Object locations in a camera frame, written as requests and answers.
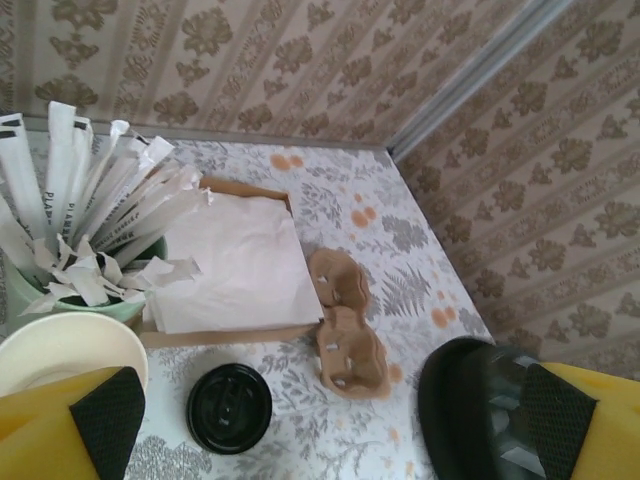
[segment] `cardboard tray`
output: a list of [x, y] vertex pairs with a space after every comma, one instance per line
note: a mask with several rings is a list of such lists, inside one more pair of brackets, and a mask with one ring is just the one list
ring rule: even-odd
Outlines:
[[[212, 192], [226, 193], [238, 197], [267, 197], [282, 200], [291, 213], [289, 196], [284, 192], [276, 192], [265, 188], [254, 187], [244, 183], [231, 182], [214, 177], [204, 177], [200, 181], [201, 188], [209, 188]], [[227, 332], [193, 332], [167, 334], [158, 332], [155, 323], [143, 325], [141, 315], [132, 322], [133, 328], [139, 335], [142, 344], [147, 348], [187, 347], [196, 345], [216, 345], [224, 343], [256, 343], [256, 342], [284, 342], [311, 333], [319, 322], [309, 325], [277, 328], [273, 330], [243, 330]]]

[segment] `black mesh patch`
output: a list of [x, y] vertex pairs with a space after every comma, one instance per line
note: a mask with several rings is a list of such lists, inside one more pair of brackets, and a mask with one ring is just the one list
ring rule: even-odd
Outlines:
[[101, 480], [122, 480], [144, 416], [138, 374], [123, 367], [69, 407]]
[[540, 365], [527, 369], [520, 398], [548, 480], [569, 480], [597, 400]]

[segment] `leaf pattern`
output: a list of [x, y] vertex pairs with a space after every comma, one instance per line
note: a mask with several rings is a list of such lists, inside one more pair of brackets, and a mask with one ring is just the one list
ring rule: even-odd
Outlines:
[[385, 315], [420, 315], [424, 313], [425, 299], [431, 286], [420, 271], [407, 265], [397, 269], [396, 275], [387, 274], [383, 281]]
[[626, 292], [616, 308], [616, 313], [640, 318], [640, 301], [636, 300], [631, 292]]
[[586, 303], [579, 303], [577, 311], [569, 314], [573, 329], [581, 337], [593, 335], [596, 338], [605, 338], [609, 333], [611, 318], [609, 312]]
[[[259, 111], [253, 113], [247, 114], [247, 122], [263, 120]], [[29, 140], [42, 182], [47, 134], [30, 133]], [[104, 153], [108, 143], [108, 137], [96, 135], [94, 153]], [[406, 478], [409, 467], [415, 478], [432, 478], [410, 413], [421, 365], [450, 338], [487, 337], [488, 332], [389, 156], [214, 141], [173, 143], [173, 155], [180, 162], [206, 174], [288, 192], [305, 255], [320, 246], [341, 249], [364, 267], [372, 295], [367, 321], [384, 344], [388, 363], [399, 366], [404, 379], [393, 385], [385, 401], [338, 397], [317, 377], [313, 336], [288, 342], [148, 350], [148, 403], [127, 480]], [[298, 157], [301, 165], [278, 170], [271, 165], [272, 155], [287, 161]], [[6, 184], [0, 185], [0, 191], [11, 199]], [[351, 212], [366, 207], [375, 209], [377, 217], [366, 228], [357, 228]], [[3, 288], [0, 282], [0, 298], [4, 298]], [[430, 318], [431, 303], [442, 301], [432, 294], [437, 290], [458, 298], [454, 305], [439, 305], [458, 313], [459, 321], [443, 330], [424, 321]], [[4, 318], [4, 307], [0, 300], [0, 318]], [[263, 375], [272, 393], [273, 416], [254, 448], [222, 457], [203, 451], [191, 439], [184, 424], [184, 405], [200, 376], [231, 362], [250, 365]], [[398, 443], [390, 438], [390, 429]]]

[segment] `white napkin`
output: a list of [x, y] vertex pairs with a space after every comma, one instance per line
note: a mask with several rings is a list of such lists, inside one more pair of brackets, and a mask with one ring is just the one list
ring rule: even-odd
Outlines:
[[209, 207], [176, 222], [165, 238], [168, 258], [193, 257], [202, 275], [149, 299], [147, 314], [159, 331], [263, 330], [323, 315], [281, 200], [215, 193]]

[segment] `straw wrapper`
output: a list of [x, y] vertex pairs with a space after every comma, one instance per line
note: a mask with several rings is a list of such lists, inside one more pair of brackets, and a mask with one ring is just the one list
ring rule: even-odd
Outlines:
[[0, 164], [17, 216], [0, 197], [0, 249], [43, 295], [23, 314], [51, 311], [80, 297], [85, 305], [144, 302], [148, 292], [193, 279], [193, 259], [137, 258], [171, 224], [210, 203], [200, 172], [165, 161], [173, 146], [136, 135], [115, 159], [129, 124], [111, 123], [107, 151], [92, 161], [91, 121], [49, 104], [49, 163], [40, 192], [21, 114], [0, 117]]

